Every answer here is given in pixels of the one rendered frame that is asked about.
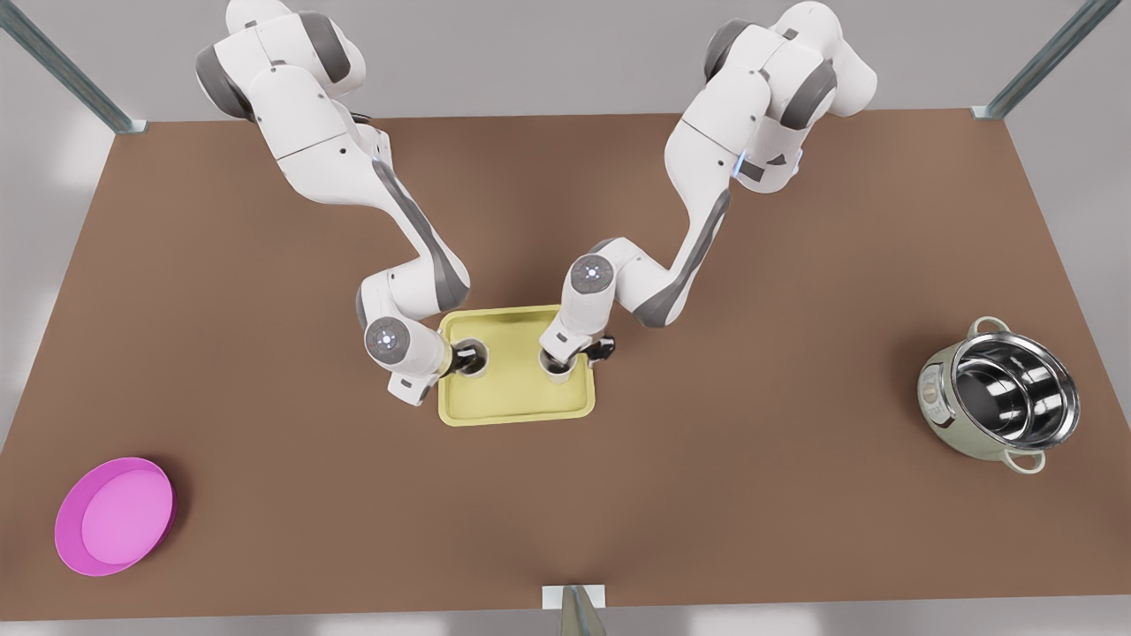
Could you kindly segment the yellow rectangular tray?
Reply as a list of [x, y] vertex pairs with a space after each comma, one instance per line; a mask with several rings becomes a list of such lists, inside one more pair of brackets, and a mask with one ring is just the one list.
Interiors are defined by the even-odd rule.
[[450, 427], [556, 421], [586, 416], [596, 405], [587, 359], [554, 383], [539, 366], [543, 330], [558, 306], [497, 307], [444, 315], [440, 333], [456, 343], [476, 340], [487, 363], [478, 377], [448, 375], [437, 383], [437, 414]]

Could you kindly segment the pink round bowl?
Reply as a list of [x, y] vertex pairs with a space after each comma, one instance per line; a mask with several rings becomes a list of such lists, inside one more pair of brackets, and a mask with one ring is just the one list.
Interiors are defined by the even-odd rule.
[[176, 509], [175, 488], [157, 463], [109, 459], [77, 480], [60, 504], [57, 555], [88, 577], [126, 571], [164, 541]]

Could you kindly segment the pale green steel pot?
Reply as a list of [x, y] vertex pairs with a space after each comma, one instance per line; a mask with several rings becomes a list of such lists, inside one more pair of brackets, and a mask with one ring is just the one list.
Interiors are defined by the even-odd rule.
[[975, 319], [964, 341], [922, 366], [915, 397], [930, 430], [955, 452], [1025, 475], [1046, 466], [1046, 452], [1080, 419], [1067, 367], [994, 315]]

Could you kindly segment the silver frame post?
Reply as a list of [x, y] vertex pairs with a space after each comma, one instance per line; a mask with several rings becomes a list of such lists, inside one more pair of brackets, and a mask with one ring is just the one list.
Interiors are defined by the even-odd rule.
[[0, 29], [8, 33], [33, 60], [114, 134], [144, 134], [147, 130], [146, 120], [128, 117], [124, 110], [118, 108], [12, 0], [0, 0]]
[[1124, 0], [1085, 0], [1026, 65], [1005, 83], [986, 105], [972, 106], [972, 117], [982, 121], [1005, 120], [1015, 108], [1029, 97]]
[[605, 585], [542, 587], [544, 610], [560, 610], [560, 636], [608, 636], [598, 609], [606, 607]]

